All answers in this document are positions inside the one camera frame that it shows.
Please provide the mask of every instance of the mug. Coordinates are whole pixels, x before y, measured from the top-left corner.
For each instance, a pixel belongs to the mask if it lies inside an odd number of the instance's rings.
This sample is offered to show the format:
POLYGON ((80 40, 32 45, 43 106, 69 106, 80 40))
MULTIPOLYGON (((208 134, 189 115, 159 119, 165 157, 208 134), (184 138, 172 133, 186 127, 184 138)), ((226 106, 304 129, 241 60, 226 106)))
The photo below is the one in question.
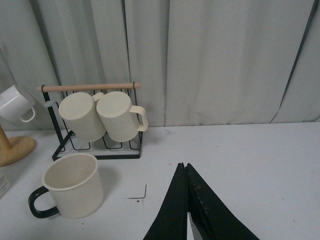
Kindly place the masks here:
POLYGON ((121 91, 113 91, 102 96, 96 104, 96 111, 108 133, 116 142, 126 142, 133 139, 139 131, 148 128, 146 110, 141 106, 132 105, 130 97, 121 91), (139 124, 137 114, 142 116, 139 124))
POLYGON ((3 93, 0 94, 0 116, 12 122, 20 119, 24 123, 30 122, 36 116, 34 98, 22 87, 12 85, 3 93), (29 119, 24 119, 22 116, 32 110, 33 115, 29 119))
POLYGON ((28 199, 32 214, 39 219, 57 213, 68 219, 83 218, 95 212, 104 198, 98 160, 87 153, 74 153, 56 160, 43 174, 42 184, 28 199), (56 206, 36 209, 36 199, 47 192, 56 206))
POLYGON ((68 127, 86 142, 94 142, 106 133, 96 111, 96 101, 100 94, 104 95, 99 92, 92 97, 85 92, 76 92, 63 99, 59 106, 59 114, 68 127))

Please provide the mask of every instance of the black mug handle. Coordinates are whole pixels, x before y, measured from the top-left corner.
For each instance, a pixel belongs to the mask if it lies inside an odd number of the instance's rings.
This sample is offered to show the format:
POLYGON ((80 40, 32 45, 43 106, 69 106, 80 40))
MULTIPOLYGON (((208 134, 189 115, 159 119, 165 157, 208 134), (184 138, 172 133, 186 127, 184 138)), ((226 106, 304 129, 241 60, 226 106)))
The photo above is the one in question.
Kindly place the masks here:
POLYGON ((45 219, 59 213, 59 210, 56 206, 44 211, 40 211, 36 209, 35 207, 36 199, 40 197, 42 194, 45 194, 47 192, 49 192, 49 190, 45 186, 42 186, 42 187, 39 187, 37 190, 35 190, 33 193, 31 193, 31 195, 29 196, 29 199, 28 199, 29 208, 33 216, 35 216, 38 219, 45 219))

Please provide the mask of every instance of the wooden rod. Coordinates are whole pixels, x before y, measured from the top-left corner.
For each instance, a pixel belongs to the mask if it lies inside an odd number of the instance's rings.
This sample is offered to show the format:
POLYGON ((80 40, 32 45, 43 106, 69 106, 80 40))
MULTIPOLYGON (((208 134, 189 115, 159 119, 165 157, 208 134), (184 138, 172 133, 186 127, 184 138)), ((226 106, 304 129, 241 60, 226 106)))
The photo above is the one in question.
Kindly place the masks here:
POLYGON ((5 134, 4 129, 2 128, 1 124, 0 124, 0 148, 3 151, 8 151, 12 149, 12 146, 5 134))
POLYGON ((139 89, 140 83, 107 83, 92 85, 62 85, 62 86, 38 86, 38 92, 67 92, 67 91, 89 91, 89 90, 109 90, 109 89, 139 89))

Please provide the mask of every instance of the table surface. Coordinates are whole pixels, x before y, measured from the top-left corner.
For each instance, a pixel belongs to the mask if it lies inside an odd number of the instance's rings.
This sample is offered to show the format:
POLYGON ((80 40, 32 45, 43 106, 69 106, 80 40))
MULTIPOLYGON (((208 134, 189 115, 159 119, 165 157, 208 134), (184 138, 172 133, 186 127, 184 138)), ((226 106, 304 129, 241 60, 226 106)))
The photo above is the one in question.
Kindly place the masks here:
MULTIPOLYGON (((178 163, 191 163, 231 212, 261 240, 320 239, 320 123, 150 127, 140 159, 99 160, 100 208, 81 219, 38 219, 29 195, 59 145, 54 131, 7 131, 37 142, 2 167, 11 187, 0 198, 0 239, 142 240, 178 163), (146 196, 139 202, 134 197, 146 196)), ((54 205, 47 193, 36 201, 54 205)))

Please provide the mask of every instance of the gray curtain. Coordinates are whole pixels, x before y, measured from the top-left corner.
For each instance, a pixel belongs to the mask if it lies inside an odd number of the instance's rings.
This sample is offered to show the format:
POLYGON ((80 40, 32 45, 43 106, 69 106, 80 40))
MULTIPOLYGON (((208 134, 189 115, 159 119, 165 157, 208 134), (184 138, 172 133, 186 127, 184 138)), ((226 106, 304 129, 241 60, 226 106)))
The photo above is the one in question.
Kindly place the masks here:
POLYGON ((52 129, 41 85, 128 82, 150 126, 316 121, 319 11, 287 85, 313 3, 0 1, 0 92, 18 84, 37 102, 33 121, 0 123, 52 129))

